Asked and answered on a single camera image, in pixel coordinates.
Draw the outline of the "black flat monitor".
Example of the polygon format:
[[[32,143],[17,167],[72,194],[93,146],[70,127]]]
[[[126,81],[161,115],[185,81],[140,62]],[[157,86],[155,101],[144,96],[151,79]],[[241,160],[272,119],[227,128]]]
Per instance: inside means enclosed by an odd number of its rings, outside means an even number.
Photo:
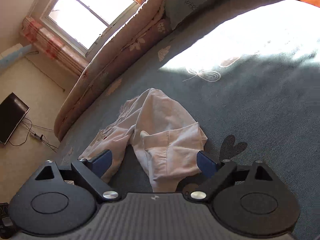
[[[0,141],[5,145],[17,126],[29,112],[29,107],[14,93],[9,94],[0,105]]]

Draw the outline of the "window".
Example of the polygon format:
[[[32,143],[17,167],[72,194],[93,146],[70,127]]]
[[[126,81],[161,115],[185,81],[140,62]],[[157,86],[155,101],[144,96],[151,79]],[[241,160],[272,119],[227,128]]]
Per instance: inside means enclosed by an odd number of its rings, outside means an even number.
[[[87,60],[133,16],[134,0],[51,0],[41,18]]]

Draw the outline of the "blue patterned bed sheet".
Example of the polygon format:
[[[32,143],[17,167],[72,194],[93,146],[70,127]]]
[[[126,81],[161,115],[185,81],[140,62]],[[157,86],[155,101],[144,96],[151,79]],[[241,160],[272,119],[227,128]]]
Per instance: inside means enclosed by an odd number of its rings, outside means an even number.
[[[300,205],[294,235],[319,238],[319,8],[296,0],[223,0],[198,12],[131,65],[69,129],[57,161],[78,158],[121,106],[149,88],[178,101],[219,156],[234,135]]]

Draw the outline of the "pink striped curtain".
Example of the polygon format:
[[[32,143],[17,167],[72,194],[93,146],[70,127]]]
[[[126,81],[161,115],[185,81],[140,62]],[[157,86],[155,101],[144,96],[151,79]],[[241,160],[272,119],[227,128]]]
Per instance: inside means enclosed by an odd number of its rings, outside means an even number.
[[[20,35],[48,58],[55,60],[77,77],[88,65],[86,60],[32,17],[27,16],[23,19]]]

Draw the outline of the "white power strip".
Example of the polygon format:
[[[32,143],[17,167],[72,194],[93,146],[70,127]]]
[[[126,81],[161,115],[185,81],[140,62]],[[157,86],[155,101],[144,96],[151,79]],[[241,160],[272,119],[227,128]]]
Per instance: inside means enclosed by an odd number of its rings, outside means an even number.
[[[39,141],[43,141],[43,135],[38,135],[36,133],[31,133],[30,134],[34,139],[39,140]]]

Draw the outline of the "white long-sleeve sweatshirt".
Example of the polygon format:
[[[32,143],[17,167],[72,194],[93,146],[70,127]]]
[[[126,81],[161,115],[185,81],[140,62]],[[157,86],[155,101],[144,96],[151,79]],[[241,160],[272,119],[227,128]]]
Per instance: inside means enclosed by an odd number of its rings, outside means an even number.
[[[150,88],[128,100],[118,119],[100,130],[81,158],[112,152],[112,164],[102,175],[105,182],[116,174],[131,145],[153,192],[174,192],[179,182],[200,172],[196,155],[207,137],[183,106],[161,90]]]

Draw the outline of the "pink floral quilt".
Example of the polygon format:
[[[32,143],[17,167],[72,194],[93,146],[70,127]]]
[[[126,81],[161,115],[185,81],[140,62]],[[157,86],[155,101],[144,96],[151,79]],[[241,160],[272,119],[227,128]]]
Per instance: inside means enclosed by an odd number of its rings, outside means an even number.
[[[171,33],[166,1],[146,0],[93,57],[56,117],[54,134],[58,140],[116,78]]]

